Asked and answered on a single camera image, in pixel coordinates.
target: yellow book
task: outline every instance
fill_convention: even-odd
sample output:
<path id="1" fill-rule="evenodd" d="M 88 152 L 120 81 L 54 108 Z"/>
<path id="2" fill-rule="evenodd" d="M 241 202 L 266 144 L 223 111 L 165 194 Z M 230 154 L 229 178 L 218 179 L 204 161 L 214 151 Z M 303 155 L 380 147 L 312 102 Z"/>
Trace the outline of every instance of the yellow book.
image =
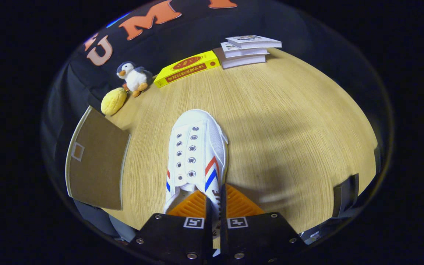
<path id="1" fill-rule="evenodd" d="M 162 87 L 190 74 L 214 68 L 220 65 L 214 52 L 202 52 L 163 68 L 156 77 L 156 86 Z"/>

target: white book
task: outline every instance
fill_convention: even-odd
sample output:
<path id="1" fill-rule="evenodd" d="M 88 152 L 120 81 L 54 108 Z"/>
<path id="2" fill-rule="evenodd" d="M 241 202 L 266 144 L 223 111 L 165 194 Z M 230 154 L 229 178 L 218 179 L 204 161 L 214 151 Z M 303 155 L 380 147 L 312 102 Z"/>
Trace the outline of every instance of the white book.
<path id="1" fill-rule="evenodd" d="M 242 66 L 242 65 L 250 65 L 256 63 L 265 63 L 266 62 L 266 54 L 250 54 L 250 55 L 240 55 L 226 58 L 222 48 L 213 49 L 215 55 L 222 64 L 223 69 L 227 69 L 230 67 Z"/>
<path id="2" fill-rule="evenodd" d="M 226 58 L 240 55 L 249 55 L 249 54 L 266 54 L 268 49 L 265 47 L 253 47 L 249 49 L 240 49 L 230 42 L 222 42 L 222 50 Z"/>
<path id="3" fill-rule="evenodd" d="M 279 40 L 273 40 L 257 35 L 236 36 L 226 39 L 240 49 L 253 47 L 282 47 L 282 43 Z"/>

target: wooden table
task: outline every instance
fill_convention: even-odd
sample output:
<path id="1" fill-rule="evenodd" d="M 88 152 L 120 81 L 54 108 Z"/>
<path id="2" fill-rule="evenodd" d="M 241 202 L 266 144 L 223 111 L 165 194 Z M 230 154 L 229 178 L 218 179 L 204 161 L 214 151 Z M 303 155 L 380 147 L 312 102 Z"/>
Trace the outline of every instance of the wooden table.
<path id="1" fill-rule="evenodd" d="M 229 138 L 227 183 L 301 233 L 331 218 L 333 186 L 375 176 L 374 131 L 329 77 L 281 50 L 267 62 L 205 70 L 165 87 L 152 84 L 107 119 L 131 133 L 123 210 L 105 211 L 140 229 L 165 204 L 168 142 L 189 109 L 211 113 Z"/>

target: book cover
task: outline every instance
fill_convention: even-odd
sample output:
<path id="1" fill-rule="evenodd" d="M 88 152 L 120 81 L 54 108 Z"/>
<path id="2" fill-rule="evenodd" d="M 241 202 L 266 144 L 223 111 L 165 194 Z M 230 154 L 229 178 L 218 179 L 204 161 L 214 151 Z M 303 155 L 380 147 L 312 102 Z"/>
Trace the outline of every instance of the book cover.
<path id="1" fill-rule="evenodd" d="M 247 47 L 282 47 L 279 40 L 257 35 L 244 35 L 226 38 L 231 44 L 244 49 Z"/>
<path id="2" fill-rule="evenodd" d="M 66 155 L 68 195 L 100 208 L 122 209 L 123 167 L 130 134 L 89 106 Z"/>
<path id="3" fill-rule="evenodd" d="M 218 47 L 213 49 L 213 51 L 219 58 L 220 64 L 222 64 L 223 69 L 266 62 L 266 54 L 250 54 L 226 58 L 222 48 Z"/>
<path id="4" fill-rule="evenodd" d="M 190 74 L 195 74 L 219 65 L 219 59 L 217 59 L 214 52 L 209 50 L 208 52 L 199 53 L 163 68 L 153 83 L 158 87 L 162 87 L 183 77 L 187 77 Z"/>
<path id="5" fill-rule="evenodd" d="M 222 42 L 220 44 L 226 58 L 249 54 L 267 54 L 268 49 L 265 47 L 241 49 L 231 44 L 230 42 Z"/>

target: stuffed animal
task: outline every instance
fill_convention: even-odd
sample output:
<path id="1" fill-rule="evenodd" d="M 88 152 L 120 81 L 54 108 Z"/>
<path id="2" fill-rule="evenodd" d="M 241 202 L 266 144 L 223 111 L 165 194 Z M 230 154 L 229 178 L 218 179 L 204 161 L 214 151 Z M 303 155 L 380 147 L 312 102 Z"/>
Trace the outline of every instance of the stuffed animal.
<path id="1" fill-rule="evenodd" d="M 122 108 L 127 92 L 122 87 L 109 91 L 102 99 L 101 111 L 106 115 L 114 115 L 120 108 Z"/>
<path id="2" fill-rule="evenodd" d="M 136 98 L 153 82 L 151 72 L 144 67 L 135 68 L 135 64 L 130 61 L 123 62 L 117 68 L 117 76 L 125 82 L 123 87 L 113 89 L 103 97 L 101 111 L 106 115 L 113 115 L 122 108 L 128 92 L 132 91 L 132 96 Z"/>
<path id="3" fill-rule="evenodd" d="M 144 67 L 135 68 L 135 64 L 130 61 L 123 62 L 117 68 L 117 76 L 125 80 L 124 89 L 127 92 L 132 91 L 132 96 L 135 98 L 152 83 L 153 77 Z"/>

